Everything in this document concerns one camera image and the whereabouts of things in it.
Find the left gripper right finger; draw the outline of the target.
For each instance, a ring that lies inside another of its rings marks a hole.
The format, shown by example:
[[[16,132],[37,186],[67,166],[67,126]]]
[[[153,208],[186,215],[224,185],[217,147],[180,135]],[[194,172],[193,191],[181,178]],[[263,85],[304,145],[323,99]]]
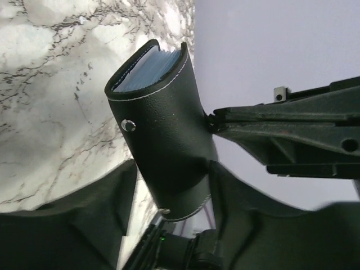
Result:
[[[216,109],[213,132],[289,177],[359,176],[359,78],[300,92],[274,90],[273,103]]]

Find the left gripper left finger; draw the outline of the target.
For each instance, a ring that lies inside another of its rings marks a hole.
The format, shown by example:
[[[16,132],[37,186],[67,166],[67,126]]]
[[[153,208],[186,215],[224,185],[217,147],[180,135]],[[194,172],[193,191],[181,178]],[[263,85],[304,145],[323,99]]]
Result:
[[[137,178],[127,161],[33,211],[1,214],[2,269],[115,269]],[[283,205],[210,164],[215,229],[194,238],[151,224],[125,269],[358,269],[359,203]]]

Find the black leather card holder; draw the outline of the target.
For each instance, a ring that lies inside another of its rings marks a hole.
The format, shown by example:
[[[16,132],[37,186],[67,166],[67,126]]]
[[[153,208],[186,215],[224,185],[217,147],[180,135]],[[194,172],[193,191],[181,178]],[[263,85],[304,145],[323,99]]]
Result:
[[[218,157],[187,44],[166,51],[149,40],[109,79],[105,95],[163,217],[195,215],[210,197],[207,162]]]

